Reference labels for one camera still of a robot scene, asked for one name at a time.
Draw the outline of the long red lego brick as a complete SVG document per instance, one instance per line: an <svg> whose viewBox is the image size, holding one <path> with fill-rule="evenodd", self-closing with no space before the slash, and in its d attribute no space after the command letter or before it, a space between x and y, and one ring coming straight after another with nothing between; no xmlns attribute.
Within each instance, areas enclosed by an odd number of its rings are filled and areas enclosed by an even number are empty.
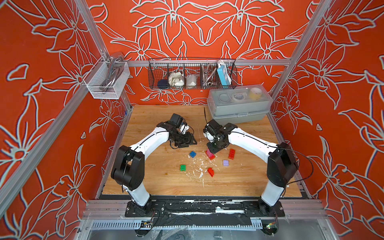
<svg viewBox="0 0 384 240"><path fill-rule="evenodd" d="M205 153L206 153L207 157L208 157L210 160L213 160L213 159L216 157L214 154L212 154L212 153L210 152L210 150L206 150Z"/></svg>
<svg viewBox="0 0 384 240"><path fill-rule="evenodd" d="M228 158L229 158L230 160L233 160L233 159L235 158L235 154L236 154L236 150L234 150L234 149L230 149Z"/></svg>

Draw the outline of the green lego brick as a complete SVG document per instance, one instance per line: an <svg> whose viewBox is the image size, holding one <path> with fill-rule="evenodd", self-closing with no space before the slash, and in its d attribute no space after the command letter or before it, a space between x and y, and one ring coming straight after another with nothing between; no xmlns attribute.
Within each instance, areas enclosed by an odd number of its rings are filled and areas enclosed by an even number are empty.
<svg viewBox="0 0 384 240"><path fill-rule="evenodd" d="M185 172L187 170L186 165L180 165L180 171Z"/></svg>

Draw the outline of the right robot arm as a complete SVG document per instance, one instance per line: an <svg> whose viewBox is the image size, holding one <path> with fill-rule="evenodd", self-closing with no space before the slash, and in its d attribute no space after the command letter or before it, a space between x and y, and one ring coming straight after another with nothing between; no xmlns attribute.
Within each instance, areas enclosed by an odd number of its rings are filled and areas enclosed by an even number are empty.
<svg viewBox="0 0 384 240"><path fill-rule="evenodd" d="M274 207L299 169L292 148L286 143L275 144L262 140L231 123L222 126L215 120L206 124L203 133L208 139L207 147L212 154L229 145L235 145L267 164L268 183L259 204L264 209Z"/></svg>

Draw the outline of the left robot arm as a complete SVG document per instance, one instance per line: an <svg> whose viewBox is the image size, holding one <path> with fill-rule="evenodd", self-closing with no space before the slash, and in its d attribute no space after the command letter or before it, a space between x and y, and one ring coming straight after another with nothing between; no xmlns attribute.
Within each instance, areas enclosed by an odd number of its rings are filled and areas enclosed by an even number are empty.
<svg viewBox="0 0 384 240"><path fill-rule="evenodd" d="M166 142L170 143L172 149L196 145L194 133L189 132L189 129L189 125L184 120L180 123L161 122L136 144L119 147L111 170L111 178L121 185L123 191L128 191L135 207L144 211L150 208L151 195L143 183L147 158Z"/></svg>

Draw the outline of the red sloped lego brick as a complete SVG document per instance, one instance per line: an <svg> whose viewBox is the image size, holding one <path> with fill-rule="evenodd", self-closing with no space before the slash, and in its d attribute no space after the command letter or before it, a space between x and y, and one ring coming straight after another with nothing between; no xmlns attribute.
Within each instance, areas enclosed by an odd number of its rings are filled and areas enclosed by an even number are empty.
<svg viewBox="0 0 384 240"><path fill-rule="evenodd" d="M214 170L212 168L208 168L207 172L209 173L209 175L213 178L214 177Z"/></svg>

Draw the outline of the grey plastic storage box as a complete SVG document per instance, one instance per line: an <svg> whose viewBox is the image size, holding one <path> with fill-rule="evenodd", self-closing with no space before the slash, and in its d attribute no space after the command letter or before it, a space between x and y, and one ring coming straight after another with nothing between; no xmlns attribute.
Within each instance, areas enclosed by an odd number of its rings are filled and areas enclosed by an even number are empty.
<svg viewBox="0 0 384 240"><path fill-rule="evenodd" d="M272 102L263 85L214 89L207 98L212 118L222 126L262 120Z"/></svg>

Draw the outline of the blue white box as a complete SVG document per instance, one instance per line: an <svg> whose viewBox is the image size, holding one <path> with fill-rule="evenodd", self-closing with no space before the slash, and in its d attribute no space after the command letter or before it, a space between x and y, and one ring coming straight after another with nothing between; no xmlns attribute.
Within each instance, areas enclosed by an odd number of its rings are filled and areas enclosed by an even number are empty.
<svg viewBox="0 0 384 240"><path fill-rule="evenodd" d="M222 60L218 61L217 73L218 73L221 85L223 86L224 89L227 89L231 85L232 79L228 73L225 62Z"/></svg>

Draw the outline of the white crumpled bag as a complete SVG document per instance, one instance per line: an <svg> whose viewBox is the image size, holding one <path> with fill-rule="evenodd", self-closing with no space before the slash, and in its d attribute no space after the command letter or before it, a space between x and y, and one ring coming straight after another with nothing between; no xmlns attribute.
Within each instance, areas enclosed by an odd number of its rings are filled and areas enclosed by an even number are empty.
<svg viewBox="0 0 384 240"><path fill-rule="evenodd" d="M185 79L181 72L173 72L169 75L168 83L170 87L180 89L184 87Z"/></svg>

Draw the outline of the clear plastic bin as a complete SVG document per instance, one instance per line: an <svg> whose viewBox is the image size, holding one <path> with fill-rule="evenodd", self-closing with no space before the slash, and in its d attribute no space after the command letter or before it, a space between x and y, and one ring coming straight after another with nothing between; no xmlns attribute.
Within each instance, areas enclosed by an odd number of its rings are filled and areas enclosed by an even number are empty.
<svg viewBox="0 0 384 240"><path fill-rule="evenodd" d="M103 57L91 68L83 82L94 99L117 100L130 76L127 62L107 62Z"/></svg>

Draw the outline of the metal tool in bin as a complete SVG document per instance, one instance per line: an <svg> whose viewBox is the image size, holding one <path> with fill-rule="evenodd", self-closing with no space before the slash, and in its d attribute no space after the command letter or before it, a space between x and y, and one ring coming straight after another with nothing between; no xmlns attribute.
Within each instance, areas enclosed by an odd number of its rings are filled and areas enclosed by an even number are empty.
<svg viewBox="0 0 384 240"><path fill-rule="evenodd" d="M116 52L110 56L107 77L100 86L102 92L106 92L109 87L112 87L124 71L123 65L116 66L116 63L120 63L123 59L124 56L121 52Z"/></svg>

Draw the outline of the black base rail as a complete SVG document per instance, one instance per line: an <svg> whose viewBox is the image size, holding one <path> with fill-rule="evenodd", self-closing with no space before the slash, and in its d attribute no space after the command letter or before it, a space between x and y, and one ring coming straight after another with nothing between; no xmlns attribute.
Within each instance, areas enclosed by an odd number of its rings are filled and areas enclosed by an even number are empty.
<svg viewBox="0 0 384 240"><path fill-rule="evenodd" d="M260 229L265 221L275 221L286 216L277 202L270 207L256 199L212 198L150 198L140 207L133 201L127 204L126 218L150 219L156 227L225 227Z"/></svg>

